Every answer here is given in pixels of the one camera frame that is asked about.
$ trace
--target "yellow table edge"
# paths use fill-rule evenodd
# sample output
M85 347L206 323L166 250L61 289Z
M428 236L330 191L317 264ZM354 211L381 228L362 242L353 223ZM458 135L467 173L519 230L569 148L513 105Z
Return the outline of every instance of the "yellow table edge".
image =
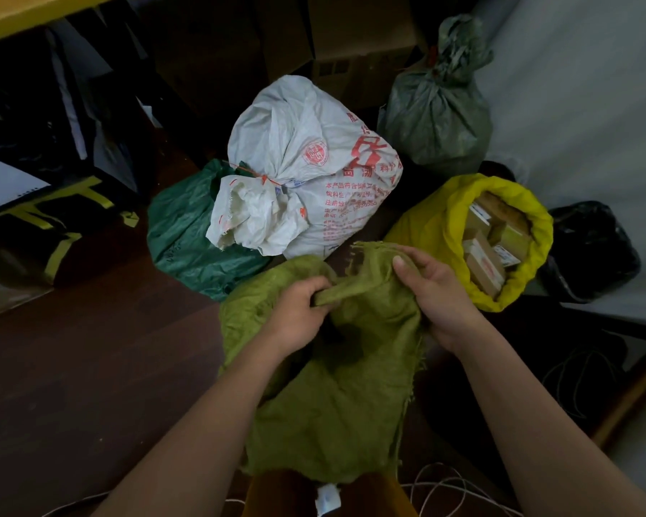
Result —
M108 0L0 0L0 38Z

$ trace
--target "forearm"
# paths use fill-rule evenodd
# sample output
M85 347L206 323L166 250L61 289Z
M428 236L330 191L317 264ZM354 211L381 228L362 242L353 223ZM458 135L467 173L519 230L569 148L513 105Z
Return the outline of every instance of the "forearm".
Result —
M456 350L525 515L646 516L646 495L484 323Z
M95 517L220 515L254 411L280 362L259 337L113 490Z

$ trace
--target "white curtain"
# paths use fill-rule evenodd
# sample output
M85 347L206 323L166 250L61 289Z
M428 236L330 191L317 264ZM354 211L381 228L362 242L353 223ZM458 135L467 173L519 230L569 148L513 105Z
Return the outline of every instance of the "white curtain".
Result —
M477 73L487 157L549 208L612 208L643 269L582 308L646 322L646 0L485 0L475 12L495 51Z

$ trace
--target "hand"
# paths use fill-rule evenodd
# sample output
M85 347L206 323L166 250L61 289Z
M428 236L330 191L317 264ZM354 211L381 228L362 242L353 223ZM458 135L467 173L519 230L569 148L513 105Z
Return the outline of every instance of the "hand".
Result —
M311 307L311 296L330 286L327 277L316 276L293 283L277 299L257 337L272 345L280 360L305 347L318 333L325 316L336 305Z
M416 295L419 307L432 323L431 334L441 345L454 352L474 328L488 324L448 265L417 248L396 247L420 270L414 270L400 256L393 259L397 277Z

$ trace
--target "person's left hand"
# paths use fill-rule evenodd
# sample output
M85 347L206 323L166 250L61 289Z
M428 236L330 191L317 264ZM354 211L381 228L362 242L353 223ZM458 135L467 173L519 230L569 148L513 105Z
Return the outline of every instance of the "person's left hand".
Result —
M280 295L270 318L258 337L276 349L281 359L305 347L318 333L325 316L336 305L311 307L311 296L329 288L325 276L316 276L293 283Z

